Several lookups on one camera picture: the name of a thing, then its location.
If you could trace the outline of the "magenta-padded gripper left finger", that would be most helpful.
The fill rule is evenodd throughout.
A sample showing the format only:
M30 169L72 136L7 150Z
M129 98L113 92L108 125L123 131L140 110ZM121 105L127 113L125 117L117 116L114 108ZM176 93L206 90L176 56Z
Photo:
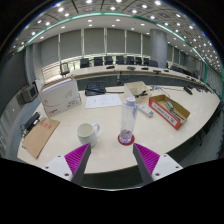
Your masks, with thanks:
M90 154L91 145L87 143L66 155L54 157L43 167L43 170L80 185Z

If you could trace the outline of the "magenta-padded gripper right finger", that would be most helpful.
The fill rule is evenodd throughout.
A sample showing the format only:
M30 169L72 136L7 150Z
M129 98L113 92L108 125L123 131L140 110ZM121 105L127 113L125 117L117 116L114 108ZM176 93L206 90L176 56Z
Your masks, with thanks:
M133 154L145 185L182 169L168 154L159 155L137 143L133 144Z

